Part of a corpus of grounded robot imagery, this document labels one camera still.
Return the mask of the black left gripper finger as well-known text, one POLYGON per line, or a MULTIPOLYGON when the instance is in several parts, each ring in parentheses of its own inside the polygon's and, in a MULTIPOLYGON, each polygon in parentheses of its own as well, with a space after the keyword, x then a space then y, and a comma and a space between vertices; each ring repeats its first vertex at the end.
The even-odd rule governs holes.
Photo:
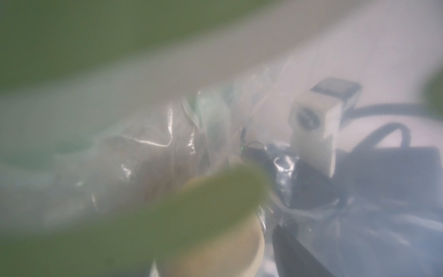
POLYGON ((274 228, 272 245, 280 277, 334 277, 287 228, 274 228))

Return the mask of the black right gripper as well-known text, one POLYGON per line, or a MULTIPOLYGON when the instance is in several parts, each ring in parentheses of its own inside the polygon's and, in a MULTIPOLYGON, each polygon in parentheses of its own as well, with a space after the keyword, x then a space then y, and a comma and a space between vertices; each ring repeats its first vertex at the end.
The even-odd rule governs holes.
POLYGON ((343 208, 346 204, 344 190, 287 144, 252 142, 242 147, 242 159, 267 173, 273 194, 286 208, 310 211, 327 205, 343 208))

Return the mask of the green zip-top bag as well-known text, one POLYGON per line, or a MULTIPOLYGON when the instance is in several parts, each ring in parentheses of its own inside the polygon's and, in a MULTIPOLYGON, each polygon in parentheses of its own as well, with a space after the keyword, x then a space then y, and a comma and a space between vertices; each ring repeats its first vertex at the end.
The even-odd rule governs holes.
POLYGON ((1 275, 160 277, 260 206, 255 277, 279 277, 277 225, 335 277, 442 276, 443 207, 291 210, 242 159, 292 147, 291 107, 327 77, 362 85, 336 165, 443 165, 441 1, 2 1, 1 275))

